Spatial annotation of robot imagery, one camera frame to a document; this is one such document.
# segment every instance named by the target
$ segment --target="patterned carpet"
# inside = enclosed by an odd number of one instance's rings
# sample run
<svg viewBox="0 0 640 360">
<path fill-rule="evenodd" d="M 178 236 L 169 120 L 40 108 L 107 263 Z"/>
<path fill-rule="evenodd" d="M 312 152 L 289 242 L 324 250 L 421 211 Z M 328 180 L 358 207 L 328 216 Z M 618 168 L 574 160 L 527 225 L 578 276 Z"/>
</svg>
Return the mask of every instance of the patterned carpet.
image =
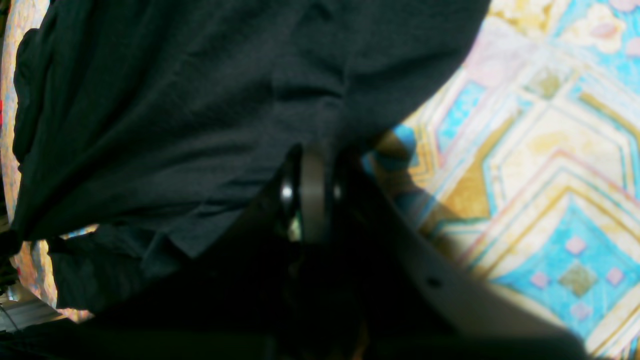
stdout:
<svg viewBox="0 0 640 360">
<path fill-rule="evenodd" d="M 10 214 L 15 50 L 47 4 L 14 0 L 6 29 Z M 464 66 L 365 164 L 474 277 L 594 355 L 640 359 L 639 100 L 640 0 L 494 0 Z M 27 286 L 55 303 L 46 246 L 17 260 Z"/>
</svg>

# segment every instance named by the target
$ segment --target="geometric pattern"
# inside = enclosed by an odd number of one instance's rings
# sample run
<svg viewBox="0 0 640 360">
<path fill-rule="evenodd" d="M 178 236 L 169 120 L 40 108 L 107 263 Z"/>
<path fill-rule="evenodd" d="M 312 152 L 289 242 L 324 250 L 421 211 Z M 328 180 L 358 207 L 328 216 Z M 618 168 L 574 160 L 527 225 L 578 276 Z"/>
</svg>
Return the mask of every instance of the geometric pattern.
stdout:
<svg viewBox="0 0 640 360">
<path fill-rule="evenodd" d="M 47 4 L 14 1 L 6 30 L 10 213 L 15 47 Z M 496 294 L 595 356 L 640 359 L 639 140 L 640 1 L 493 0 L 462 68 L 363 163 L 428 241 Z M 45 246 L 17 261 L 55 302 Z"/>
</svg>

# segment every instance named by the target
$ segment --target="bolt hole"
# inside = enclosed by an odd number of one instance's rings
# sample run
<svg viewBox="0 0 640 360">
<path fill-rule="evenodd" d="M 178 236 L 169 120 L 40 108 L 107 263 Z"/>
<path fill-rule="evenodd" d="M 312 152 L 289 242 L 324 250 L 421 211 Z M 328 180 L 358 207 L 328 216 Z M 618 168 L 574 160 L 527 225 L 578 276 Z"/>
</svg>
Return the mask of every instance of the bolt hole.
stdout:
<svg viewBox="0 0 640 360">
<path fill-rule="evenodd" d="M 435 277 L 427 277 L 427 285 L 434 289 L 439 289 L 442 287 L 442 282 Z"/>
</svg>

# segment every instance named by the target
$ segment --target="dark clothing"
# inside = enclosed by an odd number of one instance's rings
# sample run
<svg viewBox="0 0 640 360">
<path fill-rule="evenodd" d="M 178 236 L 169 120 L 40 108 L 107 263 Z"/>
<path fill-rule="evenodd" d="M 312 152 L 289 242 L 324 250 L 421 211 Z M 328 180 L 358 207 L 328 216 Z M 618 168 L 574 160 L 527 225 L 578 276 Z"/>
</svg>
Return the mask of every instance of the dark clothing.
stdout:
<svg viewBox="0 0 640 360">
<path fill-rule="evenodd" d="M 150 231 L 145 275 L 199 255 L 295 143 L 328 158 L 458 68 L 489 0 L 56 1 L 20 43 L 21 240 Z"/>
</svg>

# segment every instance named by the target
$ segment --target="cable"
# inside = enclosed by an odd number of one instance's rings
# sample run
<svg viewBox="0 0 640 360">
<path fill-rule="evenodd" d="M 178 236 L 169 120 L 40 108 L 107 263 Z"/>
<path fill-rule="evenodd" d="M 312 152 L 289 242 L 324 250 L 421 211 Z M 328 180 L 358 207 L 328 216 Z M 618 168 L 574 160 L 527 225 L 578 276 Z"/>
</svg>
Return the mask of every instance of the cable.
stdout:
<svg viewBox="0 0 640 360">
<path fill-rule="evenodd" d="M 16 325 L 15 322 L 13 322 L 13 319 L 11 318 L 9 313 L 6 312 L 6 310 L 4 309 L 4 306 L 2 306 L 2 304 L 0 304 L 0 310 L 2 310 L 2 312 L 6 315 L 6 317 L 9 318 L 9 321 L 11 321 L 11 323 L 13 324 L 13 327 L 15 328 L 15 330 L 16 331 L 20 331 L 20 329 L 18 329 L 18 325 Z"/>
</svg>

